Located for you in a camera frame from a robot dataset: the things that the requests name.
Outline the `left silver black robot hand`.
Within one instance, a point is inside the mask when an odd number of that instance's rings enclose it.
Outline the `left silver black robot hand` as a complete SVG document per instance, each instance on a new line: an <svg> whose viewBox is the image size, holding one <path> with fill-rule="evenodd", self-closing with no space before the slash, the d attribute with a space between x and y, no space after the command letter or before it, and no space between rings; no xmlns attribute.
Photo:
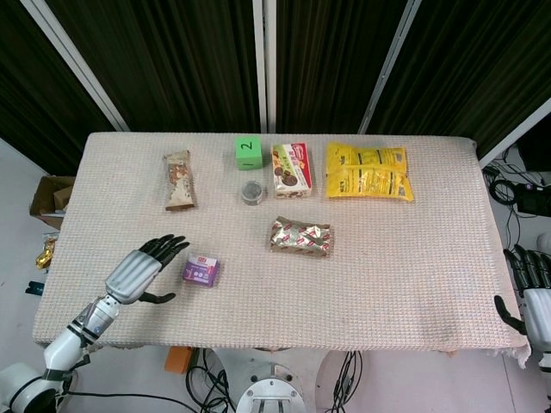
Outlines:
<svg viewBox="0 0 551 413"><path fill-rule="evenodd" d="M158 296L146 289L188 246L185 236L173 234L147 241L131 251L105 280L107 294L121 305L131 305L136 301L159 305L171 301L176 297L175 293Z"/></svg>

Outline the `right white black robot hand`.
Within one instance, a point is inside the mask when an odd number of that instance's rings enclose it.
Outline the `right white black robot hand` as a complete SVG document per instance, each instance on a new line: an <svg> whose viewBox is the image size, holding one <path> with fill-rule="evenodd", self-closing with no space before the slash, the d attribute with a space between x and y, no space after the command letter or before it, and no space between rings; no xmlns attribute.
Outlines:
<svg viewBox="0 0 551 413"><path fill-rule="evenodd" d="M513 272L518 295L524 304L523 319L513 317L501 296L494 304L501 320L523 336L538 351L550 353L550 257L519 244L504 250Z"/></svg>

